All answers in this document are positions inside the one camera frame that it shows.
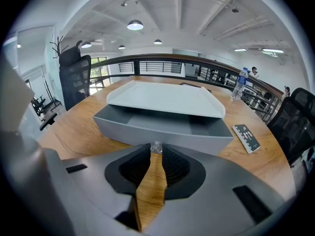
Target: ceiling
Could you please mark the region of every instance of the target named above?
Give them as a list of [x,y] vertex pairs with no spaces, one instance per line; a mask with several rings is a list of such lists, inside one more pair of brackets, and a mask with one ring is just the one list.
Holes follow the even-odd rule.
[[[85,13],[65,36],[67,40],[102,39],[115,46],[140,35],[181,31],[215,40],[228,48],[283,49],[295,60],[295,45],[286,31],[247,0],[105,0]],[[132,19],[144,28],[127,29]]]
[[52,32],[52,27],[37,27],[18,33],[18,43],[24,48],[30,48],[34,43],[45,45],[47,34]]

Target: window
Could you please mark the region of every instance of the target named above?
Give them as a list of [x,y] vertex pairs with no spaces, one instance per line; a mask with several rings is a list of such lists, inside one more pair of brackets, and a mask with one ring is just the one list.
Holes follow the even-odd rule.
[[[93,58],[91,59],[91,64],[95,64],[104,60],[106,60],[106,57]],[[106,75],[108,75],[107,65],[91,69],[91,78],[106,76]]]
[[[93,58],[91,59],[91,64],[95,64],[101,61],[106,60],[106,57],[100,57],[100,58]],[[100,77],[100,76],[107,76],[108,75],[108,67],[107,65],[96,67],[91,69],[91,78]],[[102,88],[107,87],[111,85],[109,79],[99,80],[95,79],[95,83],[90,84],[90,94],[94,94],[97,91],[102,90]]]

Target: black chair armrest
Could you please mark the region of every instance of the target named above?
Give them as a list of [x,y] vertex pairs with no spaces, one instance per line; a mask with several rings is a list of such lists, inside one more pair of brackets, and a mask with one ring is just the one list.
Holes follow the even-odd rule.
[[57,113],[54,113],[52,116],[50,116],[49,118],[47,118],[43,124],[41,124],[41,126],[39,127],[39,130],[42,131],[47,125],[52,125],[55,120],[54,118],[57,116]]

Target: railing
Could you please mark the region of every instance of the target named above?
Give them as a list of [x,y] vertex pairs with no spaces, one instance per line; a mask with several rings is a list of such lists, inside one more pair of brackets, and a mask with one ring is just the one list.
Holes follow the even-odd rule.
[[[191,65],[199,67],[195,78],[191,76],[183,77],[182,63],[186,68]],[[92,68],[114,65],[119,67],[117,72],[112,72],[107,76],[99,76],[91,79],[92,89],[101,89],[103,85],[119,80],[119,77],[126,76],[156,76],[189,81],[202,82],[215,85],[233,91],[239,69],[210,59],[199,57],[176,55],[176,54],[145,54],[123,56],[114,59],[104,60],[92,65]],[[273,115],[282,92],[273,86],[249,77],[250,86],[246,85],[242,100],[259,115],[264,122],[268,122]]]
[[[180,62],[153,62],[153,61],[140,61],[140,72],[169,72],[169,73],[181,73],[182,63]],[[126,62],[119,64],[120,72],[133,72],[133,62]]]
[[120,72],[133,72],[133,62],[121,63],[119,65]]

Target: person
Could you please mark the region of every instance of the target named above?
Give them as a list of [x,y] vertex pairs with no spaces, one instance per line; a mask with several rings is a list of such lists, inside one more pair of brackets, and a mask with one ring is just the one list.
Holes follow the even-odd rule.
[[257,72],[257,68],[256,67],[252,67],[252,73],[249,72],[250,75],[252,75],[254,78],[258,78],[259,77],[259,74]]
[[285,86],[284,87],[284,94],[281,97],[281,101],[284,101],[284,99],[288,96],[290,96],[290,88]]

